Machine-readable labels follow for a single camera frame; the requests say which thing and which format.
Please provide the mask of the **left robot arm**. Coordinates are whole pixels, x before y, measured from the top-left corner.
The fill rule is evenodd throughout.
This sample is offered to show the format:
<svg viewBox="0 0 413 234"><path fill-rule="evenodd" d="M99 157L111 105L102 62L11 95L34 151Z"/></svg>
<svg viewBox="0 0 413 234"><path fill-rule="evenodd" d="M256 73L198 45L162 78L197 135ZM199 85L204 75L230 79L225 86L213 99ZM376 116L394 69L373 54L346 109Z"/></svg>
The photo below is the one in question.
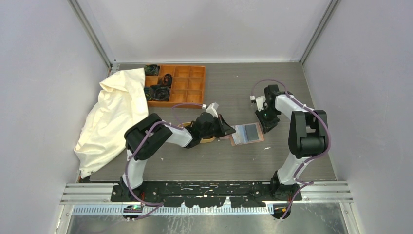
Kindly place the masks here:
<svg viewBox="0 0 413 234"><path fill-rule="evenodd" d="M235 132L221 114L203 112L194 121L180 126L164 121L156 113L150 114L124 134L128 152L121 178L124 197L130 201L137 201L141 197L140 186L143 184L146 163L164 144L190 149L203 139L221 138Z"/></svg>

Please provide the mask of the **black card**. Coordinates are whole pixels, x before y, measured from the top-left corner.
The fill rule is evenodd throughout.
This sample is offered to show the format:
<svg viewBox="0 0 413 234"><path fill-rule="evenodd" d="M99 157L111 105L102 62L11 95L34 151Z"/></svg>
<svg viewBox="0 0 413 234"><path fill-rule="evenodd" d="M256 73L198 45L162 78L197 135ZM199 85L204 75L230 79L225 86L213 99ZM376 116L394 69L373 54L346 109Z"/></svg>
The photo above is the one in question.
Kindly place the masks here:
<svg viewBox="0 0 413 234"><path fill-rule="evenodd" d="M245 133L246 133L248 142L257 141L260 139L256 124L245 125Z"/></svg>

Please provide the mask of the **tan leather card holder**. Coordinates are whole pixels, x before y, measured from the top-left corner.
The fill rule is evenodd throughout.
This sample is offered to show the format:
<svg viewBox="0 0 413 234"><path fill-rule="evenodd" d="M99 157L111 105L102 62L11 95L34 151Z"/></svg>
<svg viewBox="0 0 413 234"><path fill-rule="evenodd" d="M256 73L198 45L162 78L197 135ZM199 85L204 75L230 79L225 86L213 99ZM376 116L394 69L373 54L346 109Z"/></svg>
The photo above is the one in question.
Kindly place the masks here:
<svg viewBox="0 0 413 234"><path fill-rule="evenodd" d="M263 131L258 122L232 125L231 127L235 129L236 132L228 136L221 137L220 139L230 140L232 146L239 146L264 141Z"/></svg>

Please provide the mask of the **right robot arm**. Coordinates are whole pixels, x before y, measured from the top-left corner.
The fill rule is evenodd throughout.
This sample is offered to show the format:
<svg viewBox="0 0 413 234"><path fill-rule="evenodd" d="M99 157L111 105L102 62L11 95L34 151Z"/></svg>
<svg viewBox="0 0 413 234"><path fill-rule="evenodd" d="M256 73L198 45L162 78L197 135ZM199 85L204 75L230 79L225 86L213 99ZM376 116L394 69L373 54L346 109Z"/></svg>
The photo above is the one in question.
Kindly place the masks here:
<svg viewBox="0 0 413 234"><path fill-rule="evenodd" d="M289 121L289 155L270 181L270 193L276 200L283 200L288 194L300 189L299 176L306 166L318 157L325 155L331 143L327 113L315 110L298 101L289 91L280 91L277 85L269 85L264 95L250 95L256 104L255 112L264 133L274 129L280 115Z"/></svg>

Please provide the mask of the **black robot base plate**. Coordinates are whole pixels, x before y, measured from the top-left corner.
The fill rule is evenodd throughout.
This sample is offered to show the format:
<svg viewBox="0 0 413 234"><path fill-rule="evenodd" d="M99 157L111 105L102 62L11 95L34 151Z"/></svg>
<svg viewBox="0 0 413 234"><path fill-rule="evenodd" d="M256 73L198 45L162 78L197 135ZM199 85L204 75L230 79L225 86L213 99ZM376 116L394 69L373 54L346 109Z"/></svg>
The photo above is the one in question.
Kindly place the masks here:
<svg viewBox="0 0 413 234"><path fill-rule="evenodd" d="M228 199L232 208L263 207L266 202L301 201L299 185L273 181L145 181L133 189L114 185L112 202L162 203L164 207L222 207Z"/></svg>

